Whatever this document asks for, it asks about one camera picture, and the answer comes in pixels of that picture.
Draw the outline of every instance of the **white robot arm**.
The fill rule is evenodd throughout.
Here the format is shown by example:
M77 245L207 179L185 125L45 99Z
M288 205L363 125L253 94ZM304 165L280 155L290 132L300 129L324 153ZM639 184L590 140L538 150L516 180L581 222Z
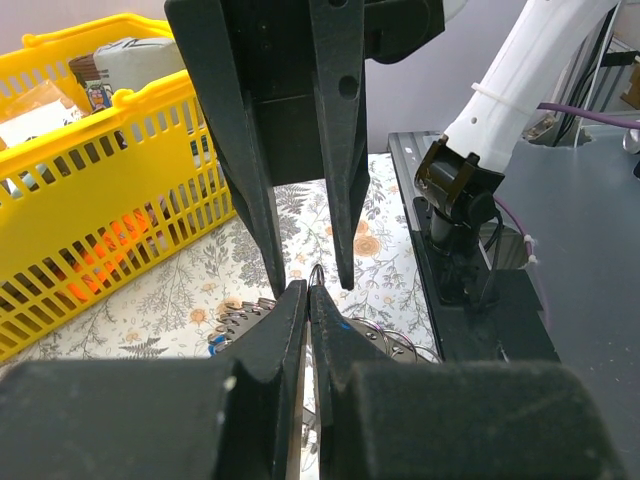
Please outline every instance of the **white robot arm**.
M502 173L522 130L580 42L618 0L529 0L458 118L447 147Z

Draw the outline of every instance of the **gray wall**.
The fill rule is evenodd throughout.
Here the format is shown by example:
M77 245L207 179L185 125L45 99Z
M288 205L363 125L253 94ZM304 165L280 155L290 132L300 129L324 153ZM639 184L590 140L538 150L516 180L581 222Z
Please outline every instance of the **gray wall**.
M439 37L395 65L367 62L369 151L390 132L441 130L460 113L526 0L470 0Z
M469 0L438 38L396 65L367 64L369 149L390 132L445 128L473 93L526 0ZM44 33L120 12L164 18L163 0L18 0L0 15L0 54Z

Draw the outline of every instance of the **gray table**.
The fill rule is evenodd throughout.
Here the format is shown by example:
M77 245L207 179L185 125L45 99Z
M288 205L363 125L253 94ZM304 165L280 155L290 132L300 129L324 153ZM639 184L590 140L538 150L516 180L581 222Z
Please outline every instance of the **gray table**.
M538 241L549 335L562 362L587 385L631 478L640 478L640 181L632 174L640 157L622 150L621 130L592 132L594 141L576 150L519 143L497 195ZM413 188L434 138L390 136L402 188Z

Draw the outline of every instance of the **white cable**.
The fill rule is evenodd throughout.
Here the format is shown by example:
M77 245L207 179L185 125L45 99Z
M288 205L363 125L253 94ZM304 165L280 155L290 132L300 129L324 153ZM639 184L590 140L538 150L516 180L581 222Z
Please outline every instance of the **white cable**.
M587 110L589 109L589 104L591 103L591 97L593 96L593 92L596 89L596 83L598 81L598 72L600 71L600 66L602 65L602 60L609 49L609 40L613 35L613 25L616 23L616 18L618 18L618 12L620 11L620 6L622 2L618 2L616 6L616 11L613 12L613 16L611 17L611 21L609 22L609 26L607 27L607 33L604 36L604 41L602 42L602 46L600 47L600 55L598 55L598 63L596 63L596 71L593 73L593 80L591 80L591 87L589 87L589 94L587 95L587 100L585 101L584 107ZM580 131L582 130L582 122L584 122L584 118L580 117L580 121L578 122L578 128L576 130L576 137L573 139L573 148L578 147L578 139L580 138Z

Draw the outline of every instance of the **orange flower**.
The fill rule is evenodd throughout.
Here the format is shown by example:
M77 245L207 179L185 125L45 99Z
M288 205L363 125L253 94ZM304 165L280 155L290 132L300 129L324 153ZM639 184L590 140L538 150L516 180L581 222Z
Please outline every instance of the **orange flower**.
M201 309L196 308L193 312L191 312L191 323L195 323L200 326L200 324L204 323L207 320L207 313Z
M224 312L227 311L227 305L231 305L234 308L241 308L242 300L239 299L238 297L227 297L224 300L222 300L222 302L220 302L220 305L217 306L216 313L218 315L222 315Z
M129 332L127 333L127 336L124 337L124 339L127 343L138 342L140 341L140 335L138 334L138 332Z
M356 228L356 234L363 235L369 231L369 224L364 220L360 220L358 222L358 227Z
M380 248L378 239L370 235L358 237L353 242L353 249L356 255L361 257L372 257L380 251Z

